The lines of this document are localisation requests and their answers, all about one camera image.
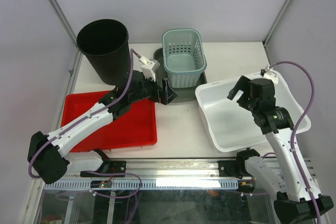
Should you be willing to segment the dark grey plastic tray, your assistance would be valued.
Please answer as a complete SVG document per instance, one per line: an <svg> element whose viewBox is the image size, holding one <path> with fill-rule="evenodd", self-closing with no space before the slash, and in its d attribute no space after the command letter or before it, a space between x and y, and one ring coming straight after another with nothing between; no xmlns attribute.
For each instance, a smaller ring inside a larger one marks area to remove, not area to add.
<svg viewBox="0 0 336 224"><path fill-rule="evenodd" d="M153 59L159 62L160 66L158 67L156 71L156 77L158 84L162 86L162 79L167 78L167 72L164 69L164 64L163 64L163 49L159 48L157 49L154 54L153 54ZM200 75L199 80L196 83L196 86L191 87L191 88L173 88L173 90L177 93L177 98L175 98L172 103L182 103L182 102L190 102L196 100L195 96L195 90L198 86L202 84L206 84L207 80L205 77L205 73L203 72Z"/></svg>

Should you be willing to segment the teal perforated plastic basket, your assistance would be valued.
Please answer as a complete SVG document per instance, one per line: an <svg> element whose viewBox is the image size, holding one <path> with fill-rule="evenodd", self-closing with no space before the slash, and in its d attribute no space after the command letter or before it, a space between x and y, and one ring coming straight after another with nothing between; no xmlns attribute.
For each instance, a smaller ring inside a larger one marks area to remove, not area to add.
<svg viewBox="0 0 336 224"><path fill-rule="evenodd" d="M162 36L163 64L174 89L195 87L207 62L198 31L172 29Z"/></svg>

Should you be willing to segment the large white plastic tub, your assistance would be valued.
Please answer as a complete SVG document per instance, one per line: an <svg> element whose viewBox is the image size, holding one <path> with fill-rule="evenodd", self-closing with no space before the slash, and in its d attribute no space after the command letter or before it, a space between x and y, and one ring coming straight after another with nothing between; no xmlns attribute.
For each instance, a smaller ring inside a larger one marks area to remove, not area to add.
<svg viewBox="0 0 336 224"><path fill-rule="evenodd" d="M296 124L304 109L293 97L283 76L273 70L279 82L275 85L276 105L288 110ZM255 145L268 143L260 128L254 123L251 112L241 108L237 100L227 99L229 91L240 77L200 85L195 90L199 112L209 141L219 152L232 152ZM308 131L311 121L306 115L301 121L297 134Z"/></svg>

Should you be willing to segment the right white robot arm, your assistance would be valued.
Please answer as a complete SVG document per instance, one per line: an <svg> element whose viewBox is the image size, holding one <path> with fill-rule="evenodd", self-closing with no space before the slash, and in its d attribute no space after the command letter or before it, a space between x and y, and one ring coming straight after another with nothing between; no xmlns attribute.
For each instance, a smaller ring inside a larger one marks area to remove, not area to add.
<svg viewBox="0 0 336 224"><path fill-rule="evenodd" d="M225 170L243 178L257 179L273 201L274 211L281 223L299 223L321 216L333 208L330 196L325 196L310 175L296 141L295 126L285 108L276 105L275 85L269 79L249 79L241 76L227 98L232 100L238 91L238 105L251 112L255 124L270 143L282 176L278 176L255 150L240 151Z"/></svg>

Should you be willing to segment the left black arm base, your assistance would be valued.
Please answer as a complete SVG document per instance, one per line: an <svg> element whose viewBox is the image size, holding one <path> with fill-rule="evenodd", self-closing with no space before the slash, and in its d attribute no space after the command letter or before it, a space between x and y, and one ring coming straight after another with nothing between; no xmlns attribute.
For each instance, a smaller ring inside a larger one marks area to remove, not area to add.
<svg viewBox="0 0 336 224"><path fill-rule="evenodd" d="M102 164L96 170L92 169L92 171L103 173L104 175L122 173L122 175L116 175L116 177L125 177L123 173L126 171L126 161L112 160L103 152L103 150L100 149L94 149L93 151L95 154L99 155L102 160Z"/></svg>

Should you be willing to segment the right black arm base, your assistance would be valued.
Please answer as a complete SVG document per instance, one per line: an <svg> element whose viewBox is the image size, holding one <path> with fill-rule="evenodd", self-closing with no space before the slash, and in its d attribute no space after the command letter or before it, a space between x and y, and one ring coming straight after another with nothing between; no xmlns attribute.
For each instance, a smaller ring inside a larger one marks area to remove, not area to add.
<svg viewBox="0 0 336 224"><path fill-rule="evenodd" d="M219 177L236 177L242 179L244 173L241 171L241 166L237 161L218 161Z"/></svg>

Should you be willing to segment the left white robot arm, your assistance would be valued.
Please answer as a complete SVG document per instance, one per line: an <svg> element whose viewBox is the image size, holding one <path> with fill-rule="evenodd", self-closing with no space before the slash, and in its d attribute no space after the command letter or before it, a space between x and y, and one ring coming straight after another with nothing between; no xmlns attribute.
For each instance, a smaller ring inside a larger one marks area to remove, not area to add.
<svg viewBox="0 0 336 224"><path fill-rule="evenodd" d="M69 157L69 152L86 137L128 113L135 102L149 99L164 105L177 98L166 78L158 84L139 71L130 75L105 94L88 111L48 134L35 133L30 140L27 160L31 178L52 184L69 173L106 175L110 160L101 150Z"/></svg>

